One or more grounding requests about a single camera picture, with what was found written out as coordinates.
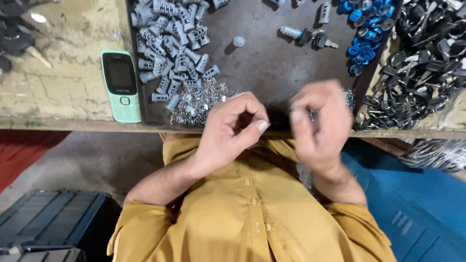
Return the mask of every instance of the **forearm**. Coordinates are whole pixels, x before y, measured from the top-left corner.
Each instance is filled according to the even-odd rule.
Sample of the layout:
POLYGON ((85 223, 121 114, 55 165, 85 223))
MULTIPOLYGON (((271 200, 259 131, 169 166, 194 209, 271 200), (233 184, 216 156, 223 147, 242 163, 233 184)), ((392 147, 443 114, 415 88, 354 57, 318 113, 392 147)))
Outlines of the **forearm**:
POLYGON ((124 205, 132 201, 165 206, 184 193, 199 178, 203 177, 197 168, 194 157, 167 165, 135 185, 124 200, 124 205))
POLYGON ((313 180, 316 189, 332 202, 367 205, 364 190, 341 162, 331 169, 314 172, 313 180))

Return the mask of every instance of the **hand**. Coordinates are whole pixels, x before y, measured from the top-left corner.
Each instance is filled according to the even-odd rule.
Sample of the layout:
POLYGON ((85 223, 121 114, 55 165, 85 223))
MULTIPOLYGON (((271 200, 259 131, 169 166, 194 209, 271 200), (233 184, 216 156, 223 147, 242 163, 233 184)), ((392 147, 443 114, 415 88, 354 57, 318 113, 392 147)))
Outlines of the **hand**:
POLYGON ((265 106, 251 93, 237 94, 209 112, 206 127, 194 157, 201 176, 232 163, 245 149, 259 141, 269 127, 265 106), (249 116, 239 133, 240 121, 249 116))
POLYGON ((291 129, 296 139, 296 154, 314 172, 337 179, 341 172, 340 151, 348 139, 353 116, 345 104, 341 85, 336 80, 304 86, 293 98, 291 129), (308 117, 310 109, 319 110, 318 130, 308 117))

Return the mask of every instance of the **concrete floor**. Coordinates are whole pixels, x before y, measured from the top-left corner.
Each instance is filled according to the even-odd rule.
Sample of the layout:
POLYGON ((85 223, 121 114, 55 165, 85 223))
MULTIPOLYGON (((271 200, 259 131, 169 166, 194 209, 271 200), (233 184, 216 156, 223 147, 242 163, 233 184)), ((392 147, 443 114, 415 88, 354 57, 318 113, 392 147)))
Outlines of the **concrete floor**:
POLYGON ((34 189, 103 191, 122 203, 141 178, 163 166, 157 133, 72 132, 0 194, 0 213, 34 189))

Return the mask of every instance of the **mustard yellow shirt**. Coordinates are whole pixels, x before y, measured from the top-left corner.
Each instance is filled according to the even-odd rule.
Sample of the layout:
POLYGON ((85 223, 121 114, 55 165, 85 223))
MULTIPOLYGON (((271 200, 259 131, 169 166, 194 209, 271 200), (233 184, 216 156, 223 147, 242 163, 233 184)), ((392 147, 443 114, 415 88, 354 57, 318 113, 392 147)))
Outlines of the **mustard yellow shirt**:
MULTIPOLYGON (((164 162, 195 152, 199 136, 164 142, 164 162)), ((122 211, 107 253, 114 261, 395 262, 362 205, 322 206, 299 182, 294 140, 268 137, 193 185, 177 214, 140 202, 122 211)))

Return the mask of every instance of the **wooden workbench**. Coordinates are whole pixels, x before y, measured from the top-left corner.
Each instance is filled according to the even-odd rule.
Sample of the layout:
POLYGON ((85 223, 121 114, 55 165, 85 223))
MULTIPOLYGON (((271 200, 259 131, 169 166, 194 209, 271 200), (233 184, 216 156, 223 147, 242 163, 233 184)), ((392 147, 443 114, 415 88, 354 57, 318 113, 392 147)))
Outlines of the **wooden workbench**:
MULTIPOLYGON (((0 76, 0 129, 159 132, 115 122, 112 116, 100 55, 105 49, 131 52, 125 8, 124 0, 64 0, 30 10, 47 18, 34 36, 36 48, 53 68, 29 54, 9 57, 13 70, 0 76)), ((353 136, 466 138, 465 99, 465 92, 459 94, 413 130, 353 136)))

